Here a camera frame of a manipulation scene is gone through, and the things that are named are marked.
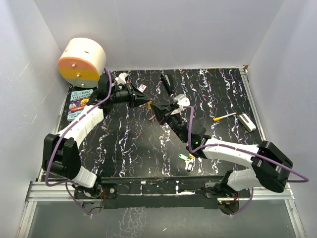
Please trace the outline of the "metal keyring with keys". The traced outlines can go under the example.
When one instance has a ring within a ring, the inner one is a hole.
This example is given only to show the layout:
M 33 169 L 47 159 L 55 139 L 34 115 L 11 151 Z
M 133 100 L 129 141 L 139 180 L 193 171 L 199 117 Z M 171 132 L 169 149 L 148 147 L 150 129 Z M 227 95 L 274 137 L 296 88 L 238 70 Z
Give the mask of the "metal keyring with keys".
M 148 120 L 149 120 L 149 121 L 154 121 L 154 120 L 156 120 L 156 115 L 151 115 Z

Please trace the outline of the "yellow key tag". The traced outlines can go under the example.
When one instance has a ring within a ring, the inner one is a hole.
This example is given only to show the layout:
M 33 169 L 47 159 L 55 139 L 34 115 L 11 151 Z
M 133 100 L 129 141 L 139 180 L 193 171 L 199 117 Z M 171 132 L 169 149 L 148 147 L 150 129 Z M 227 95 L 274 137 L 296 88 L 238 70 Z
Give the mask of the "yellow key tag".
M 151 105 L 152 105 L 152 101 L 148 102 L 147 108 L 148 108 L 148 109 L 151 109 Z

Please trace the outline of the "green key tag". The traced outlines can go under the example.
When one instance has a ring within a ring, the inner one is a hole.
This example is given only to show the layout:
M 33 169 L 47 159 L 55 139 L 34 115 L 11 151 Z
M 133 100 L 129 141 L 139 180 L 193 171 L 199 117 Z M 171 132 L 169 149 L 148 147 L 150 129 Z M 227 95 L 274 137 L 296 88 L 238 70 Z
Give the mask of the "green key tag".
M 186 155 L 183 155 L 183 154 L 179 154 L 179 158 L 186 161 L 188 160 L 188 157 Z

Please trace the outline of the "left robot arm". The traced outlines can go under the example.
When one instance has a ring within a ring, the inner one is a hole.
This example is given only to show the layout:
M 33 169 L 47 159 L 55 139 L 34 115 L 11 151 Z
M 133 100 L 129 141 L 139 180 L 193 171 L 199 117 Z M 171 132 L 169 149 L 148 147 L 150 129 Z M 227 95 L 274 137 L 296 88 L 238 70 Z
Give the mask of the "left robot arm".
M 57 134 L 48 134 L 44 139 L 42 168 L 46 174 L 54 174 L 85 187 L 92 198 L 102 193 L 97 175 L 81 165 L 79 147 L 91 130 L 109 114 L 113 105 L 126 103 L 134 108 L 146 104 L 150 98 L 133 83 L 126 80 L 127 73 L 115 79 L 103 74 L 97 88 L 89 97 L 83 111 Z

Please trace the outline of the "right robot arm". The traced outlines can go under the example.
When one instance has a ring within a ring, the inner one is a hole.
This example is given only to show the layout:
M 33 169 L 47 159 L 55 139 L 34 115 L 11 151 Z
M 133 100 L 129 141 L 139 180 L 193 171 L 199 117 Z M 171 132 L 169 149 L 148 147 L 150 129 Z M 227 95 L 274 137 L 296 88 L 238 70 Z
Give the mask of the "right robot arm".
M 194 157 L 245 167 L 240 171 L 228 171 L 220 183 L 206 188 L 206 192 L 231 197 L 244 189 L 260 186 L 276 193 L 284 191 L 293 163 L 273 143 L 263 141 L 259 145 L 244 145 L 218 140 L 207 135 L 200 122 L 193 119 L 186 122 L 177 103 L 152 103 L 151 109 L 159 124 L 168 124 Z

